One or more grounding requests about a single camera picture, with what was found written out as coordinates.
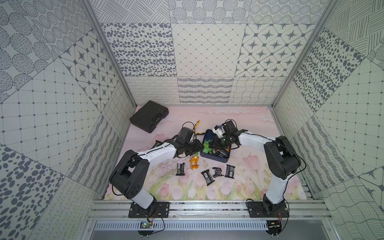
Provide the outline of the orange snack packet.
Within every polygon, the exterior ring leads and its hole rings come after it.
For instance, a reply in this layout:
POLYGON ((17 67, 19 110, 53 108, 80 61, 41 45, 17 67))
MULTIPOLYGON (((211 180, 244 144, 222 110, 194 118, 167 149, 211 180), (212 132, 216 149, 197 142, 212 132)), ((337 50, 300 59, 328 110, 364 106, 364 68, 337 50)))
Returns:
POLYGON ((199 161, 199 156, 193 156, 193 157, 190 159, 191 170, 195 170, 195 169, 198 169, 198 168, 199 168, 198 161, 199 161))

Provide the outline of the small black cookie packet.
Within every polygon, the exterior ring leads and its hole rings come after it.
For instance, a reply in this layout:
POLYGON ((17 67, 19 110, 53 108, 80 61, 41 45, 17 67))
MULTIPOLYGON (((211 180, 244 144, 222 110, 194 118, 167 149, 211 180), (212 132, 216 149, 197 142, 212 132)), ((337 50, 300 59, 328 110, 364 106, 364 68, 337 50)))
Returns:
POLYGON ((223 177, 224 175, 222 174, 222 169, 218 167, 213 167, 213 170, 215 171, 213 178, 217 177, 223 177))

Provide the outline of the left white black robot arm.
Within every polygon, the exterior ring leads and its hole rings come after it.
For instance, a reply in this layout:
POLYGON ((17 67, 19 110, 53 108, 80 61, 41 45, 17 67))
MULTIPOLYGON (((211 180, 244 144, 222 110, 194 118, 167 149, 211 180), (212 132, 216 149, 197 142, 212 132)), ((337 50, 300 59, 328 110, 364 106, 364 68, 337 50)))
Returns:
POLYGON ((145 188, 149 168, 182 156, 192 156, 204 148, 196 137, 196 128, 182 127, 173 138, 156 143, 152 149, 143 152, 126 151, 112 171, 109 182, 112 190, 133 201, 147 213, 157 210, 157 200, 145 188))

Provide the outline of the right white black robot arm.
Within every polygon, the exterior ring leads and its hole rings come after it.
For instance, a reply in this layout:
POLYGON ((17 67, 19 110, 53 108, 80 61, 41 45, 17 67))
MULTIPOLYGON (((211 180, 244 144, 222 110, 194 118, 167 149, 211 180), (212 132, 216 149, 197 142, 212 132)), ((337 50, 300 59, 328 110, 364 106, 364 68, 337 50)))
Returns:
POLYGON ((215 150, 226 150, 235 144, 237 147, 247 146, 265 153, 270 172, 274 176, 263 196, 264 208, 271 212, 283 206, 288 182, 298 172, 302 163, 288 138, 268 138, 248 130, 238 130, 232 120, 215 126, 212 132, 215 137, 210 147, 215 150))

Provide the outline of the dark blue storage box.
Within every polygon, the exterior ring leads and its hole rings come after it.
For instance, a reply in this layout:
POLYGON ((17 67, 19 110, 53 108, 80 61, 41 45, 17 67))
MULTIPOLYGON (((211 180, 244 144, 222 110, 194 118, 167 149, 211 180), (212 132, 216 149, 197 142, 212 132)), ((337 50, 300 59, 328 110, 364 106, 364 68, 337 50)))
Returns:
MULTIPOLYGON (((203 144, 205 141, 211 142, 213 140, 213 131, 212 130, 206 130, 204 138, 203 138, 203 144)), ((210 154, 205 154, 203 151, 200 151, 200 155, 204 158, 214 160, 221 163, 227 163, 230 157, 231 150, 215 150, 213 149, 210 154)))

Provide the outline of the right black controller box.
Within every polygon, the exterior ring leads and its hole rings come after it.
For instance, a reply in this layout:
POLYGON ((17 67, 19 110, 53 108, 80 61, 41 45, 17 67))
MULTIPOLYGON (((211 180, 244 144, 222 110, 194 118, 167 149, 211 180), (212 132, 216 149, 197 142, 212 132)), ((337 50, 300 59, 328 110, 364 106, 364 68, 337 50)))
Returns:
POLYGON ((270 235, 270 236, 278 236, 280 234, 280 232, 282 231, 282 223, 279 222, 279 221, 267 221, 267 227, 268 229, 266 230, 266 232, 270 235))

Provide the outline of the green snack packet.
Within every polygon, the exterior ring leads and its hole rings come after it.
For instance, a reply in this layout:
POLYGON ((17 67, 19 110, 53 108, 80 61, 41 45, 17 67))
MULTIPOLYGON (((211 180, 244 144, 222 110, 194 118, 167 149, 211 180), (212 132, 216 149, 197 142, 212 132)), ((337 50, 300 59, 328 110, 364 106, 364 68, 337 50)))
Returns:
POLYGON ((209 141, 205 141, 204 142, 204 149, 203 149, 203 153, 205 154, 210 154, 212 152, 213 149, 210 148, 210 142, 209 141))

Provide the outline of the yellow black pliers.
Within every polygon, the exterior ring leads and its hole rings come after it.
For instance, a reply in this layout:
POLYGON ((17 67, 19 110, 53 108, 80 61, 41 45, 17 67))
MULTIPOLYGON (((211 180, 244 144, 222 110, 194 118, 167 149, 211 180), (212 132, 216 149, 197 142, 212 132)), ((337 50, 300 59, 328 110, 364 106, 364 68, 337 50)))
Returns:
POLYGON ((197 128, 197 126, 200 124, 200 120, 198 120, 198 122, 194 125, 194 133, 196 134, 196 128, 197 128))

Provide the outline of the black plastic tool case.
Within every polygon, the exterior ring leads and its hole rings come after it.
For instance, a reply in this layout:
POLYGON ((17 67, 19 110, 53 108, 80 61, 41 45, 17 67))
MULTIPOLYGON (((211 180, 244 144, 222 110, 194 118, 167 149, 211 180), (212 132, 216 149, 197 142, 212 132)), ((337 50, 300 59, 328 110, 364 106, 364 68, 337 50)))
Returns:
POLYGON ((156 102, 148 101, 131 118, 132 125, 152 133, 159 122, 169 114, 169 109, 156 102))

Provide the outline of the green circuit board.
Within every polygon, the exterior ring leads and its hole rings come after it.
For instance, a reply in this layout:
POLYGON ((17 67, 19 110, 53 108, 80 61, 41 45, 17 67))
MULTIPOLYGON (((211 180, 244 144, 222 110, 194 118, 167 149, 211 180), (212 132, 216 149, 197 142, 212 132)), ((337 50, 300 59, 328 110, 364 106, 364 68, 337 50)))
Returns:
POLYGON ((140 229, 151 229, 151 228, 152 228, 152 224, 151 223, 141 222, 141 224, 140 224, 140 229))

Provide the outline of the white vent grille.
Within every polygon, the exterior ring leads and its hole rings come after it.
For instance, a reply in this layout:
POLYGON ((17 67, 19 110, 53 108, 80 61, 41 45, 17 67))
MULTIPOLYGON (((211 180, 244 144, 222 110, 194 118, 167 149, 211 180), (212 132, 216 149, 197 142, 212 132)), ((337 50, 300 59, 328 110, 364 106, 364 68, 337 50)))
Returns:
POLYGON ((95 230, 100 231, 166 231, 186 230, 186 231, 213 231, 213 230, 248 230, 265 231, 268 229, 266 221, 259 220, 178 220, 178 221, 154 221, 151 229, 140 229, 141 222, 147 221, 98 221, 95 230))

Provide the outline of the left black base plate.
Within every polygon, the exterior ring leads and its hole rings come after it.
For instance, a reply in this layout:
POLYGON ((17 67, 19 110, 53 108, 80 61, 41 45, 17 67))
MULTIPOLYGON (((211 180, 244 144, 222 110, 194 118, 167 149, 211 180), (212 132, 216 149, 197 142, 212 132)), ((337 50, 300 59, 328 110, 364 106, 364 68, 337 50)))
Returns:
POLYGON ((129 212, 130 219, 137 218, 168 218, 170 202, 153 201, 148 208, 142 208, 137 203, 132 203, 129 212))

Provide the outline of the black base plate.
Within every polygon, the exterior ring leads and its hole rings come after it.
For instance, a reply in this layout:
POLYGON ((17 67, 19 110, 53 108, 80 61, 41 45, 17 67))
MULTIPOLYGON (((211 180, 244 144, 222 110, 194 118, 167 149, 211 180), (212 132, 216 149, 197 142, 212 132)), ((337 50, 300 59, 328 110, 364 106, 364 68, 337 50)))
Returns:
POLYGON ((130 219, 137 218, 168 218, 170 202, 153 201, 148 208, 142 208, 137 203, 132 203, 129 212, 130 219))
POLYGON ((273 205, 269 202, 246 201, 250 218, 288 218, 290 216, 285 202, 273 205))

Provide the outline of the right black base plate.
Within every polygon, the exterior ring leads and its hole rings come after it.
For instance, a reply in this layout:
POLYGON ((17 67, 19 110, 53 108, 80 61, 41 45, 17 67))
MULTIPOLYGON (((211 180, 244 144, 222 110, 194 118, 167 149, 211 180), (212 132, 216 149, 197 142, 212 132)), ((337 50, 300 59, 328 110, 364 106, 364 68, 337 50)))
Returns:
POLYGON ((285 202, 273 205, 269 202, 246 201, 250 218, 288 218, 290 216, 285 202))

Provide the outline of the aluminium mounting rail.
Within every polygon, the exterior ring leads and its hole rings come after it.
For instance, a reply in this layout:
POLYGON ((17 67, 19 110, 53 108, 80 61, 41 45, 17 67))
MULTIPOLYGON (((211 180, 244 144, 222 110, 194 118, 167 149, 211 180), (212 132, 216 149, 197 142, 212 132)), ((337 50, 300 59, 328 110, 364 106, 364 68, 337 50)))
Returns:
MULTIPOLYGON (((129 218, 131 201, 93 201, 86 220, 125 220, 129 218)), ((330 220, 324 201, 293 200, 286 203, 288 218, 250 218, 246 201, 170 201, 168 218, 164 220, 330 220)))

